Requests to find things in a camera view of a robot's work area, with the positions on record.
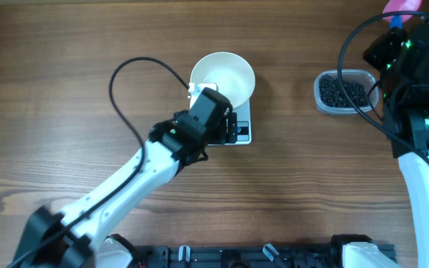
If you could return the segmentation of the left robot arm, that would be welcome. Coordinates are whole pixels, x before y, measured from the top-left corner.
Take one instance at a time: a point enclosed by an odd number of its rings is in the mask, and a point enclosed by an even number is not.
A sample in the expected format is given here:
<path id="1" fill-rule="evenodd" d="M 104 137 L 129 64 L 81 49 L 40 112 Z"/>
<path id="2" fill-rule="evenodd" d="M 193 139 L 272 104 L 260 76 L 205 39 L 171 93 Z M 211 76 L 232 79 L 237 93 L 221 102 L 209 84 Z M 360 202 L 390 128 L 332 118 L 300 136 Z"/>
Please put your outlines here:
<path id="1" fill-rule="evenodd" d="M 235 113 L 216 89 L 202 89 L 190 109 L 155 124 L 140 150 L 97 188 L 51 213 L 28 219 L 12 267 L 128 267 L 127 246 L 109 235 L 147 195 L 183 168 L 207 160 L 208 144 L 235 141 Z"/>

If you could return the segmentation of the black beans in container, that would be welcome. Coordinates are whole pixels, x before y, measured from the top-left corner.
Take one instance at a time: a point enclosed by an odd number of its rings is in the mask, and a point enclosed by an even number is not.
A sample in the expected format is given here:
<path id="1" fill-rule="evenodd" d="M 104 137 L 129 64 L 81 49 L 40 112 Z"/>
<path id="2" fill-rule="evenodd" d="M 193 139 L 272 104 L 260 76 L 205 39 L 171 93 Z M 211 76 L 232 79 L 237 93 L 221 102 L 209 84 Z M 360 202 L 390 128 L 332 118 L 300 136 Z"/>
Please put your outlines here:
<path id="1" fill-rule="evenodd" d="M 368 106 L 365 87 L 356 81 L 345 81 L 345 90 L 356 106 Z M 326 105 L 334 108 L 352 108 L 352 104 L 346 98 L 340 88 L 338 79 L 323 75 L 320 78 L 320 99 Z"/>

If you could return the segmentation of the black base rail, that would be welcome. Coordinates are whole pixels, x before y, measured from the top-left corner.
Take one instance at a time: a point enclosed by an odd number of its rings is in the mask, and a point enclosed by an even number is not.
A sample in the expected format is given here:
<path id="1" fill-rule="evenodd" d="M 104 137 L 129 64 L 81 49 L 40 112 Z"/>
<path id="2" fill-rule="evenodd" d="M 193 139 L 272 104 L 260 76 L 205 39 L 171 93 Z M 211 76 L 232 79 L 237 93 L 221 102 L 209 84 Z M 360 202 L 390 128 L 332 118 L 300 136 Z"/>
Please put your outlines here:
<path id="1" fill-rule="evenodd" d="M 294 246 L 137 246 L 129 265 L 135 268 L 341 267 L 340 251 L 330 243 Z"/>

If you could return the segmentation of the clear plastic container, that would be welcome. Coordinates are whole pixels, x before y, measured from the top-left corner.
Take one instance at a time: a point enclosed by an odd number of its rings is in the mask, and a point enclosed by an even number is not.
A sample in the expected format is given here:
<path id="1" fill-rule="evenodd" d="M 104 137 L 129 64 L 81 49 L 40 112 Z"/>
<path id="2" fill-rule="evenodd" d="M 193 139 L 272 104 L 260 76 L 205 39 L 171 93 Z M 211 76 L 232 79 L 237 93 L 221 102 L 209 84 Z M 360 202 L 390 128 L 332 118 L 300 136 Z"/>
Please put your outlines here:
<path id="1" fill-rule="evenodd" d="M 326 106 L 320 99 L 320 78 L 323 75 L 332 76 L 338 79 L 337 70 L 324 71 L 321 73 L 314 82 L 314 97 L 317 105 L 317 110 L 327 115 L 352 115 L 356 114 L 355 109 L 352 108 L 334 108 Z M 343 82 L 356 81 L 365 87 L 368 106 L 359 107 L 363 112 L 369 112 L 376 107 L 379 102 L 378 84 L 375 77 L 367 71 L 359 69 L 343 69 L 342 70 Z"/>

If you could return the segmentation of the white bowl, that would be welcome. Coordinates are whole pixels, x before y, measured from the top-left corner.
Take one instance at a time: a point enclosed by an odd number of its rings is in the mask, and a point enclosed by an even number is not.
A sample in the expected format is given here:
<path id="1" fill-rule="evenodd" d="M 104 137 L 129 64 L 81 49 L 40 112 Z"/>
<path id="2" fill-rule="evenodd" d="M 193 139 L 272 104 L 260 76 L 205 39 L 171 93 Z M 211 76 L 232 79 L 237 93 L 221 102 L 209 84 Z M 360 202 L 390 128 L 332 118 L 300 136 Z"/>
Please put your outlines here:
<path id="1" fill-rule="evenodd" d="M 230 52 L 215 52 L 199 60 L 190 76 L 191 83 L 215 83 L 219 93 L 238 109 L 252 96 L 255 73 L 242 57 Z"/>

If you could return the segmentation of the white digital kitchen scale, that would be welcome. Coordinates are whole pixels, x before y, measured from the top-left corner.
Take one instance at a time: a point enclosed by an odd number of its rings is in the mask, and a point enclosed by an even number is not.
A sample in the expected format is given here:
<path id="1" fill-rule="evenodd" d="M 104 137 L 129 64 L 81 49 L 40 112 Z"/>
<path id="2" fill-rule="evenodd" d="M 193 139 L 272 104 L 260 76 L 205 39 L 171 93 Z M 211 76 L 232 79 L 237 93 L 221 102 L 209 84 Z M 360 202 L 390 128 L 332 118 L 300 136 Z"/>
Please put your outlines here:
<path id="1" fill-rule="evenodd" d="M 230 146 L 230 145 L 248 145 L 252 141 L 252 123 L 250 102 L 242 104 L 232 112 L 236 112 L 238 116 L 238 141 L 235 144 L 213 145 L 213 146 Z"/>

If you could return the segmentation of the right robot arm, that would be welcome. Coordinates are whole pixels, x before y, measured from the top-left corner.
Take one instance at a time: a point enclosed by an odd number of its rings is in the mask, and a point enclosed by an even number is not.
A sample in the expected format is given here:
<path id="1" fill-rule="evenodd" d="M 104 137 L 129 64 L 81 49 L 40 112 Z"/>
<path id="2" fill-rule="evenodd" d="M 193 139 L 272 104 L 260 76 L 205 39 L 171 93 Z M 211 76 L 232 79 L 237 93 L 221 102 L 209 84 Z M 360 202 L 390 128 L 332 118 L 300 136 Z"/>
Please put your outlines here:
<path id="1" fill-rule="evenodd" d="M 419 267 L 429 267 L 429 24 L 390 28 L 363 53 L 381 73 L 382 126 L 410 198 Z"/>

